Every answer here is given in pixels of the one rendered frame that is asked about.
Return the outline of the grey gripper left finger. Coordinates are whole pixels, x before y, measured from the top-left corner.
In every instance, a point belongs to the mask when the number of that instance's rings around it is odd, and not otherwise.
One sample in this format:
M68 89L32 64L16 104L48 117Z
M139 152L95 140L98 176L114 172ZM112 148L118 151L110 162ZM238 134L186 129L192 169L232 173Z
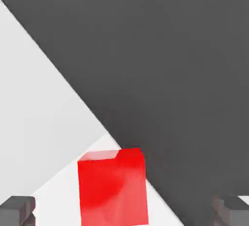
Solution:
M11 196L0 205L0 226L36 226L33 196Z

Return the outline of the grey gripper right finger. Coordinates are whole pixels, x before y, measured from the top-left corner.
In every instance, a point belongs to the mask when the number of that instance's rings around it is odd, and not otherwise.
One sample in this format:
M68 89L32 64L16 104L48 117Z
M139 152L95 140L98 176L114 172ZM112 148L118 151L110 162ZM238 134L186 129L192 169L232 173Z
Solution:
M215 196L213 226L249 226L249 205L238 196Z

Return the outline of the small red cube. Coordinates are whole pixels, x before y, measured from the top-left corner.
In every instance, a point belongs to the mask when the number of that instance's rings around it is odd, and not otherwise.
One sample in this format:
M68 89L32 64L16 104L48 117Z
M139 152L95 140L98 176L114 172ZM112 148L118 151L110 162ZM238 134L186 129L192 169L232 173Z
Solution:
M81 226L149 223L145 159L139 148L87 152L77 167Z

